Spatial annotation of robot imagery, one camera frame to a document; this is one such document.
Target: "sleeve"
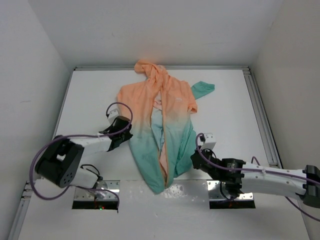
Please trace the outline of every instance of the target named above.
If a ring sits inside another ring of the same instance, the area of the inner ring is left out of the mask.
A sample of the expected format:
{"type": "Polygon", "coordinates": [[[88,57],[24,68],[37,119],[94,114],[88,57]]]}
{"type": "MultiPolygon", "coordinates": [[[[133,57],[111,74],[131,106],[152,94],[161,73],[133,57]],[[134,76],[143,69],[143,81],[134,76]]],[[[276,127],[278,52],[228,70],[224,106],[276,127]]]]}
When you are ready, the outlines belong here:
{"type": "MultiPolygon", "coordinates": [[[[129,95],[126,94],[126,91],[127,90],[126,90],[125,86],[121,87],[120,91],[118,92],[118,94],[116,96],[116,99],[118,102],[126,104],[126,105],[128,105],[129,108],[132,109],[132,101],[130,101],[130,98],[128,97],[129,95]]],[[[130,119],[131,114],[130,114],[129,109],[121,104],[118,104],[118,107],[120,109],[121,115],[130,119]]]]}
{"type": "Polygon", "coordinates": [[[187,91],[188,91],[188,112],[191,114],[195,114],[198,111],[198,105],[196,103],[195,96],[192,93],[191,87],[189,83],[187,83],[187,91]]]}

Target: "metal plate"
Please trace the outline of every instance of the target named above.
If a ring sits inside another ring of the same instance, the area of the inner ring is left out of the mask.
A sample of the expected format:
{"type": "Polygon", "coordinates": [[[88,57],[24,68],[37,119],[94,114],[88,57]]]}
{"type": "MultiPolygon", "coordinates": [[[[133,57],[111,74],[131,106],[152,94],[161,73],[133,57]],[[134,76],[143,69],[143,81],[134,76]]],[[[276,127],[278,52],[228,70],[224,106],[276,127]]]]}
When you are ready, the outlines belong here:
{"type": "MultiPolygon", "coordinates": [[[[104,180],[101,181],[107,184],[108,186],[108,190],[114,192],[115,194],[119,195],[120,193],[120,181],[117,180],[113,180],[113,181],[108,181],[108,180],[104,180]]],[[[74,199],[73,201],[80,201],[80,202],[93,202],[95,200],[95,197],[92,193],[80,189],[80,188],[76,188],[75,192],[74,192],[74,199]]],[[[116,196],[114,196],[112,193],[107,192],[105,194],[105,197],[103,199],[103,202],[114,202],[117,201],[116,196]]]]}
{"type": "MultiPolygon", "coordinates": [[[[221,194],[220,191],[220,181],[208,180],[206,181],[206,183],[208,186],[209,200],[211,202],[220,202],[226,200],[226,198],[221,194]]],[[[224,182],[222,183],[222,192],[228,199],[231,197],[228,191],[226,191],[224,182]]],[[[234,201],[254,201],[254,195],[252,192],[240,194],[240,196],[237,197],[234,201]]]]}

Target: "teal sleeve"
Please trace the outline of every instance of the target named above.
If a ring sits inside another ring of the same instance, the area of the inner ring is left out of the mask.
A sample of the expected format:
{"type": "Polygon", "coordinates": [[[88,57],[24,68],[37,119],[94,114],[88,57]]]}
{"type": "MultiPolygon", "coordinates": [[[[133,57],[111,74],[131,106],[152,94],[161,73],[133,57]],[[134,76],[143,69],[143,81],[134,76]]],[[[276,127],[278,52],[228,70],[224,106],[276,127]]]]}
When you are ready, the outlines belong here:
{"type": "Polygon", "coordinates": [[[191,91],[195,99],[199,99],[215,90],[214,84],[205,83],[204,81],[199,81],[191,87],[191,91]]]}

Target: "garment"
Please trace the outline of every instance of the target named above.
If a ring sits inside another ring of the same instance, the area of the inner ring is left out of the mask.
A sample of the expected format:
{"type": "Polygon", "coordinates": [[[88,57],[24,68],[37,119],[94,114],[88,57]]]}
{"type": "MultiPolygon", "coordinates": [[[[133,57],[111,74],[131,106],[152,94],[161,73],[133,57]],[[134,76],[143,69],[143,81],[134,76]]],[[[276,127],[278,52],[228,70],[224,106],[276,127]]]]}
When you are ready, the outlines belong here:
{"type": "MultiPolygon", "coordinates": [[[[196,133],[190,114],[196,113],[198,106],[189,84],[170,76],[163,66],[140,60],[134,70],[145,73],[147,80],[123,86],[117,100],[133,112],[129,146],[145,182],[158,194],[192,166],[190,156],[196,148],[196,133]],[[162,123],[157,121],[161,117],[152,118],[154,106],[161,111],[158,114],[162,115],[162,123]],[[157,142],[152,123],[162,124],[163,143],[157,142]]],[[[123,116],[130,117],[125,107],[119,108],[123,116]]]]}

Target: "white enclosure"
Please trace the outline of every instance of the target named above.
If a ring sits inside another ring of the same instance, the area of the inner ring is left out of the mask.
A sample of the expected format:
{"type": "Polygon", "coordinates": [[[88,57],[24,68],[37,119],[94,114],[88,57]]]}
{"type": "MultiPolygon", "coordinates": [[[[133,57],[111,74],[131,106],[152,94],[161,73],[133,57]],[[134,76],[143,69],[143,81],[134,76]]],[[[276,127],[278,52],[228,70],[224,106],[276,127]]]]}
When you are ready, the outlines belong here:
{"type": "MultiPolygon", "coordinates": [[[[170,75],[187,81],[215,84],[214,92],[197,99],[191,116],[197,133],[214,133],[219,158],[250,161],[256,156],[268,166],[260,130],[244,73],[239,70],[177,69],[170,75]]],[[[121,86],[145,80],[133,70],[74,71],[56,134],[95,134],[107,127],[105,111],[121,86]]],[[[114,210],[71,209],[74,189],[54,201],[33,195],[19,240],[34,239],[183,239],[300,240],[308,237],[301,213],[283,196],[254,194],[256,209],[209,209],[206,179],[191,169],[170,188],[154,195],[144,183],[123,143],[111,152],[90,155],[80,164],[93,163],[106,180],[120,180],[119,214],[114,210]]],[[[45,179],[36,186],[46,196],[61,189],[45,179]]]]}
{"type": "Polygon", "coordinates": [[[249,65],[282,0],[29,0],[70,67],[249,65]]]}

